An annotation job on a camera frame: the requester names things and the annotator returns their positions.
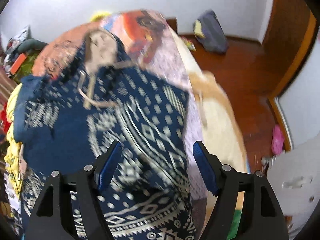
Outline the navy patterned hooded sweater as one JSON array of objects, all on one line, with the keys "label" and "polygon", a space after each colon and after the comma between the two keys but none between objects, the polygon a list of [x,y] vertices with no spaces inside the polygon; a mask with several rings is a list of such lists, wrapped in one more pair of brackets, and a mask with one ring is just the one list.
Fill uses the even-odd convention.
[{"label": "navy patterned hooded sweater", "polygon": [[[26,232],[53,171],[73,174],[122,150],[98,203],[114,239],[195,239],[188,157],[182,140],[189,94],[137,66],[122,41],[103,29],[88,33],[71,63],[42,91],[43,126],[27,130],[21,191]],[[88,239],[77,192],[71,203],[79,239]]]}]

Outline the orange box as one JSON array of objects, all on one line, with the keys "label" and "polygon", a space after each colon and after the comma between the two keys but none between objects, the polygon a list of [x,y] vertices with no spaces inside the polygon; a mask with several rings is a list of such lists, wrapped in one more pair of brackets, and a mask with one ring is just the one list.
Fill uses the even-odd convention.
[{"label": "orange box", "polygon": [[10,68],[10,74],[15,75],[15,73],[19,70],[20,66],[23,64],[23,62],[26,60],[27,54],[21,53],[15,62],[12,64],[12,67]]}]

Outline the grey backpack on floor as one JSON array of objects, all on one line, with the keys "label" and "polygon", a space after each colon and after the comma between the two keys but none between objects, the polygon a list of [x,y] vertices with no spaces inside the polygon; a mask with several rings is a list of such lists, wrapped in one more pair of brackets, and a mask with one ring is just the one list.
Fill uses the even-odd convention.
[{"label": "grey backpack on floor", "polygon": [[206,51],[218,54],[227,52],[229,44],[213,10],[205,11],[193,23],[193,33]]}]

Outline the printed orange bedspread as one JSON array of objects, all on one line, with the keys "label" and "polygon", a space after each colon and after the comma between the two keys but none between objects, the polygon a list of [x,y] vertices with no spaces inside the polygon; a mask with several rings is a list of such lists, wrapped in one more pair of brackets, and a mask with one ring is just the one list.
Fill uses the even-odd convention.
[{"label": "printed orange bedspread", "polygon": [[35,76],[57,76],[75,55],[85,33],[106,28],[124,43],[129,56],[143,68],[191,93],[183,142],[187,153],[199,139],[211,154],[237,171],[248,172],[246,148],[231,103],[214,75],[202,71],[174,32],[176,22],[152,10],[98,16],[50,42],[32,68]]}]

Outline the white sliding wardrobe door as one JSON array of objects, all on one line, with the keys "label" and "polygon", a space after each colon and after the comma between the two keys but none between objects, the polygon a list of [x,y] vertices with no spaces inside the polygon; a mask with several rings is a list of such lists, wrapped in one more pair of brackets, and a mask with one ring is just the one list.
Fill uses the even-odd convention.
[{"label": "white sliding wardrobe door", "polygon": [[287,151],[319,135],[319,34],[298,74],[275,103]]}]

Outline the pink slipper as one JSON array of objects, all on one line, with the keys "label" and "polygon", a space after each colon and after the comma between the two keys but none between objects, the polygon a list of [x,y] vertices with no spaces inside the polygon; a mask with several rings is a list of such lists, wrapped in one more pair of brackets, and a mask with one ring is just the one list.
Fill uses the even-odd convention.
[{"label": "pink slipper", "polygon": [[279,125],[274,126],[272,131],[271,151],[275,155],[281,154],[284,145],[284,136]]}]

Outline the clutter pile of clothes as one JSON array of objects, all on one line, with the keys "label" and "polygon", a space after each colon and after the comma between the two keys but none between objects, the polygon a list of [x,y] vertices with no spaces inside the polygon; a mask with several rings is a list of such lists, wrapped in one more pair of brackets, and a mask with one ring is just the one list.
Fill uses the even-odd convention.
[{"label": "clutter pile of clothes", "polygon": [[26,40],[30,38],[30,25],[25,26],[22,30],[18,32],[14,37],[12,37],[5,51],[6,55],[15,53],[18,50],[18,47]]}]

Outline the red garment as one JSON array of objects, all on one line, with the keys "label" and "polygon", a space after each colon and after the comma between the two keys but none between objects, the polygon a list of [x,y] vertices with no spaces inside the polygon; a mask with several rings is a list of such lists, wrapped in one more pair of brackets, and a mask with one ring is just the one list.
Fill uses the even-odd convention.
[{"label": "red garment", "polygon": [[1,129],[5,134],[7,134],[10,128],[11,122],[7,120],[7,113],[5,108],[1,110]]}]

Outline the striped red curtain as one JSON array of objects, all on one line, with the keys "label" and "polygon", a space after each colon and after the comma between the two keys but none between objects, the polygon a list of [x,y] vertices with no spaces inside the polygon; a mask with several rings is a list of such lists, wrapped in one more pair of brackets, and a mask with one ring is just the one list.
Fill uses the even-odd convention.
[{"label": "striped red curtain", "polygon": [[1,110],[4,108],[4,104],[8,101],[8,98],[17,83],[11,78],[12,65],[5,62],[5,53],[1,50],[1,70],[0,70],[0,106]]}]

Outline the yellow cartoon garment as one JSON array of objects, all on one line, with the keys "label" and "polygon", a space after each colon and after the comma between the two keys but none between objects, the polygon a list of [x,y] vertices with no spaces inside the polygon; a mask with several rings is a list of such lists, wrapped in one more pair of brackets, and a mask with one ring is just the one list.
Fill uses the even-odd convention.
[{"label": "yellow cartoon garment", "polygon": [[4,157],[5,168],[9,176],[9,182],[18,199],[20,199],[23,183],[23,178],[20,175],[20,149],[22,143],[16,142],[14,139],[14,110],[21,88],[22,83],[15,87],[9,96],[7,106],[4,108],[6,120],[9,122],[9,128],[6,133],[6,140],[9,142],[9,146]]}]

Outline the wooden door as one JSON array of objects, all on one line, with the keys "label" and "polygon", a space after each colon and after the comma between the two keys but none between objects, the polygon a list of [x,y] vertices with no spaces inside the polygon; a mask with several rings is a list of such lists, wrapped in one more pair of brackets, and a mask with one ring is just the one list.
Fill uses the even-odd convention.
[{"label": "wooden door", "polygon": [[305,0],[273,0],[263,46],[278,72],[269,99],[284,93],[299,74],[313,45],[317,20]]}]

